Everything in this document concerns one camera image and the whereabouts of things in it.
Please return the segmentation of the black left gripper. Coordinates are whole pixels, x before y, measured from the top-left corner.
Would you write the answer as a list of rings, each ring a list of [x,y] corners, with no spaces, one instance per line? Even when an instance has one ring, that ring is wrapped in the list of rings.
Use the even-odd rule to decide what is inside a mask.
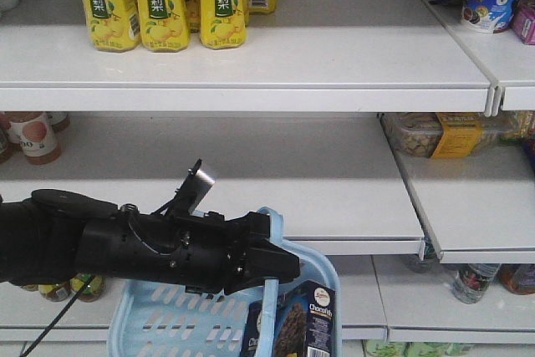
[[[270,236],[270,217],[259,212],[226,220],[216,212],[163,217],[127,209],[86,223],[74,266],[80,273],[232,294],[300,275],[297,255],[261,242]]]

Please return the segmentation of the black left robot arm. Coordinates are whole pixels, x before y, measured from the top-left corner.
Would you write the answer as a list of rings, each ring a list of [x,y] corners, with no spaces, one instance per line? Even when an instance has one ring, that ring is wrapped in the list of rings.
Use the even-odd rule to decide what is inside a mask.
[[[53,284],[86,273],[230,294],[299,276],[298,257],[271,242],[267,215],[227,220],[193,207],[192,194],[142,214],[70,191],[33,191],[1,205],[1,279]]]

